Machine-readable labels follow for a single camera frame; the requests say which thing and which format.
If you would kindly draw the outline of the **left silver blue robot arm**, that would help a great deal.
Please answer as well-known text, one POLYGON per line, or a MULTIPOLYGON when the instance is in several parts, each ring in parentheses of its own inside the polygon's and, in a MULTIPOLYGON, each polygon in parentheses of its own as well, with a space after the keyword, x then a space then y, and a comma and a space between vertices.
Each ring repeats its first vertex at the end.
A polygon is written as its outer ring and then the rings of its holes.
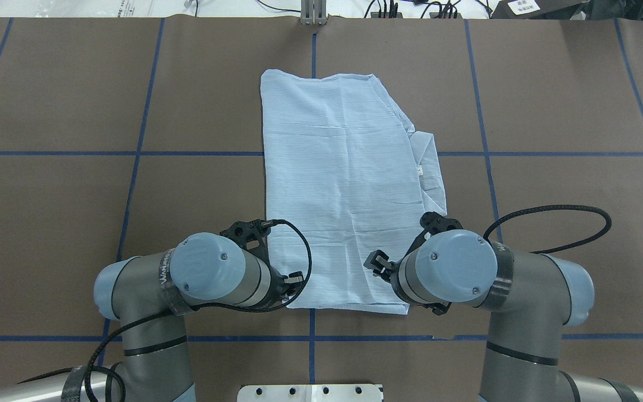
POLYGON ((119 328, 89 361, 0 390, 0 401, 194 401, 185 316, 204 308, 266 313, 286 307, 309 273, 279 273, 257 251, 199 232, 155 255, 107 266, 94 285, 119 328))

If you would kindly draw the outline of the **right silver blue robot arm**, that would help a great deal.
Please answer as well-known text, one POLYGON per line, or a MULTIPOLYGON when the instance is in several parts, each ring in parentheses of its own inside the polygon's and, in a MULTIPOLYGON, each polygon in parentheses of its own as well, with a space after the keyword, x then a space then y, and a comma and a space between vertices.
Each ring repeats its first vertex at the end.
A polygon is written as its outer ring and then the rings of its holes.
POLYGON ((438 315, 452 304, 490 313, 479 401, 643 401, 641 387, 559 368, 563 328, 584 323, 595 300, 577 263, 454 228, 419 235, 398 262, 370 252, 364 266, 438 315))

